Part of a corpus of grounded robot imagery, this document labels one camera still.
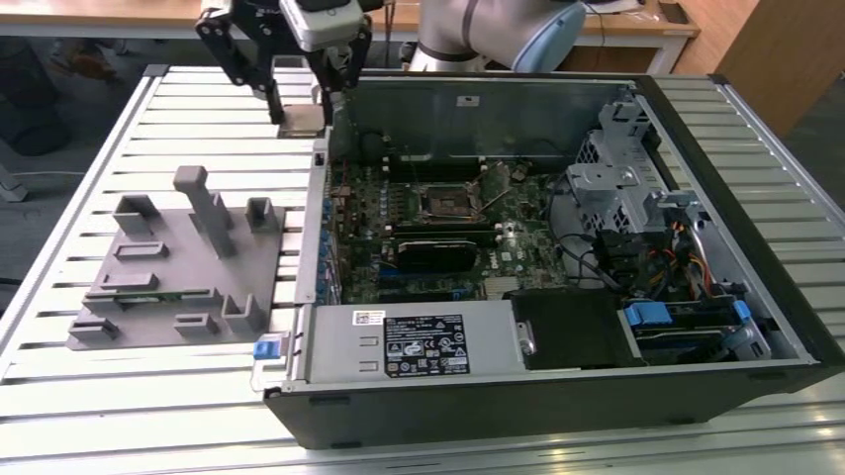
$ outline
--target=motherboard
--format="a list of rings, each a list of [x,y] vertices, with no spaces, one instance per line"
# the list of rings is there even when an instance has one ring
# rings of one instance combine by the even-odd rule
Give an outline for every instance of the motherboard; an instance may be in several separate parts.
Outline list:
[[[343,304],[498,300],[567,284],[544,219],[558,175],[518,160],[455,167],[460,181],[414,164],[339,168],[328,223]]]

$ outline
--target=barcode sticker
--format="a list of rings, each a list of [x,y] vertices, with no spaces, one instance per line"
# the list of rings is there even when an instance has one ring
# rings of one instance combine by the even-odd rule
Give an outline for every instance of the barcode sticker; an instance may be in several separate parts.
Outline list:
[[[383,310],[355,310],[352,312],[352,325],[382,325],[384,314]]]

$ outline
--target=blue latch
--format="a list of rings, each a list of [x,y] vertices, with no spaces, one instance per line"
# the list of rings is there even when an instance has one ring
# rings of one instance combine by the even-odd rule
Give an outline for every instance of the blue latch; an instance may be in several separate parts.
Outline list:
[[[629,325],[662,325],[673,322],[663,302],[635,302],[625,309]]]
[[[252,347],[252,358],[256,360],[281,358],[281,342],[259,340]]]
[[[745,301],[737,300],[734,302],[734,311],[743,323],[751,319],[751,309],[749,309],[749,304],[746,304]]]

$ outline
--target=circuit board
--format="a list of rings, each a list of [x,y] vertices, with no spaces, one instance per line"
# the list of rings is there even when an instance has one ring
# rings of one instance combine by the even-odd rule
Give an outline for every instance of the circuit board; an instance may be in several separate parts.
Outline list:
[[[547,185],[555,177],[530,174],[530,166],[516,161],[480,166],[478,176],[463,182],[392,182],[376,167],[344,167],[331,177],[329,220],[342,303],[487,300],[510,290],[566,285],[543,219]],[[466,226],[484,231],[450,231]],[[391,235],[399,227],[416,230],[416,241],[426,242],[483,235],[471,268],[402,270],[395,252],[403,239]]]

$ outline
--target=table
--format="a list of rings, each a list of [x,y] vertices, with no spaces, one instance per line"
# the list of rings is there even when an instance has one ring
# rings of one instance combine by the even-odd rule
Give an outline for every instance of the table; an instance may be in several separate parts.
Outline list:
[[[309,101],[309,73],[280,69],[285,103]],[[845,342],[845,216],[730,87],[658,77],[661,88],[833,335]],[[81,295],[117,226],[123,193],[185,207],[180,165],[203,164],[229,206],[269,196],[287,209],[272,330],[292,324],[309,140],[277,140],[265,104],[215,67],[141,79],[113,132],[0,320],[0,466],[34,473],[244,475],[831,473],[845,456],[845,375],[773,395],[710,423],[519,439],[308,452],[249,389],[251,344],[72,352]],[[675,181],[689,178],[661,154]]]
[[[60,38],[195,39],[192,30],[200,0],[0,0],[0,35]],[[654,48],[649,73],[670,73],[686,41],[698,34],[694,25],[665,21],[657,0],[638,15],[604,15],[606,48]],[[394,41],[416,39],[418,2],[399,2]],[[384,21],[374,12],[375,40],[384,39]],[[576,45],[602,45],[599,19],[590,15]]]

